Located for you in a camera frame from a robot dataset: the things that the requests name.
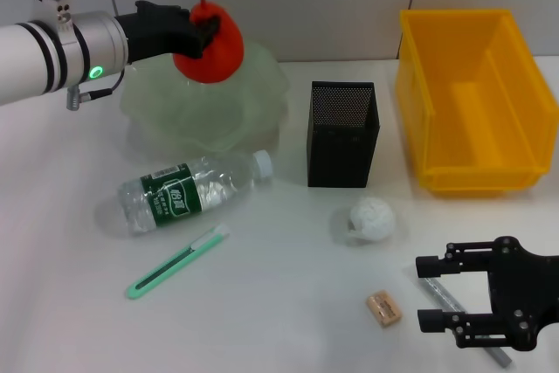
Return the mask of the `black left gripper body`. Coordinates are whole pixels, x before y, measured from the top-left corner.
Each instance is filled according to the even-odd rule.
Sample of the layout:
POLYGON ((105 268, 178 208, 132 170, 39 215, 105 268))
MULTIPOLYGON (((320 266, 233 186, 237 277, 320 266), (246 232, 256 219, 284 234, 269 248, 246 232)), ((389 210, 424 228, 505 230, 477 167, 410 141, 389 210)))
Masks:
POLYGON ((143 0, 135 6, 135 13, 116 18, 127 39, 128 61, 173 53, 176 40, 190 37, 189 10, 143 0))

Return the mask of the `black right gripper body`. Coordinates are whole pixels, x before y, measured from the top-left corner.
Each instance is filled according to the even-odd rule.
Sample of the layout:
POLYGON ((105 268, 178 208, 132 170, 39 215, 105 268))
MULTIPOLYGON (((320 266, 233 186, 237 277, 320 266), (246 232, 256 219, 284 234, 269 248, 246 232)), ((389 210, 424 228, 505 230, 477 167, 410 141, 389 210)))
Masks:
POLYGON ((558 257, 528 252, 518 239, 493 242, 487 269, 493 316, 507 346, 531 351, 540 331, 558 322, 558 257))

